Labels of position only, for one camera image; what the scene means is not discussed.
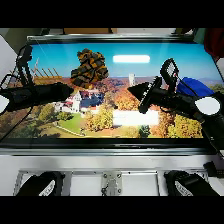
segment blue sky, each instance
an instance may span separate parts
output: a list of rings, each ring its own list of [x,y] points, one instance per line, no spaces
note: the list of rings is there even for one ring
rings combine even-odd
[[[47,71],[57,70],[59,75],[70,77],[71,70],[80,63],[77,52],[89,48],[101,52],[106,58],[110,77],[126,77],[134,73],[137,77],[160,75],[163,62],[174,58],[179,76],[195,79],[209,78],[222,80],[209,54],[201,44],[181,43],[66,43],[33,45],[32,60],[29,66],[33,69],[37,58],[38,68]],[[149,63],[114,63],[114,55],[149,55]]]

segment camouflage fabric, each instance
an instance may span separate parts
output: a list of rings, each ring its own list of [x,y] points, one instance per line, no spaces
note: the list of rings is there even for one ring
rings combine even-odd
[[[71,81],[74,85],[85,89],[93,88],[93,83],[108,77],[105,58],[100,52],[92,52],[85,48],[77,53],[80,66],[71,71]]]

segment black border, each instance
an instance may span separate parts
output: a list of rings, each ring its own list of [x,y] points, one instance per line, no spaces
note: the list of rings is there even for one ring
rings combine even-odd
[[[27,44],[49,44],[49,43],[186,43],[196,44],[190,35],[167,35],[167,36],[136,36],[136,35],[63,35],[63,36],[40,36],[28,37]],[[207,139],[131,139],[131,138],[33,138],[17,139],[7,138],[0,143],[1,148],[10,149],[181,149],[180,151],[195,148],[201,154],[215,154]]]

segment blue cloth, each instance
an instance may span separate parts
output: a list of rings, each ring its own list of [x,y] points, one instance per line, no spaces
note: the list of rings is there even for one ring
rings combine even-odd
[[[210,95],[214,94],[213,90],[211,90],[206,85],[204,85],[202,82],[200,82],[196,79],[184,77],[182,79],[182,81],[185,82],[188,86],[190,86],[198,94],[198,96],[210,96]],[[176,92],[184,93],[184,94],[187,94],[190,96],[195,96],[195,94],[181,82],[177,85]]]

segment landscape picture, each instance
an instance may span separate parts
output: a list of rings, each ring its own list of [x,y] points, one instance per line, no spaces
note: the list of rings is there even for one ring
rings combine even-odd
[[[77,52],[88,48],[105,57],[109,77],[91,90],[74,86],[71,70],[80,63]],[[115,63],[114,55],[149,55],[149,63]],[[167,43],[81,43],[33,45],[29,62],[36,85],[62,82],[74,89],[63,102],[35,106],[9,138],[202,138],[201,125],[194,120],[161,111],[151,105],[143,115],[139,101],[129,86],[151,82],[160,68],[174,58],[180,77],[203,82],[224,93],[221,76],[211,58],[199,44]],[[9,87],[19,86],[11,80]],[[27,113],[27,109],[0,116],[0,135]]]

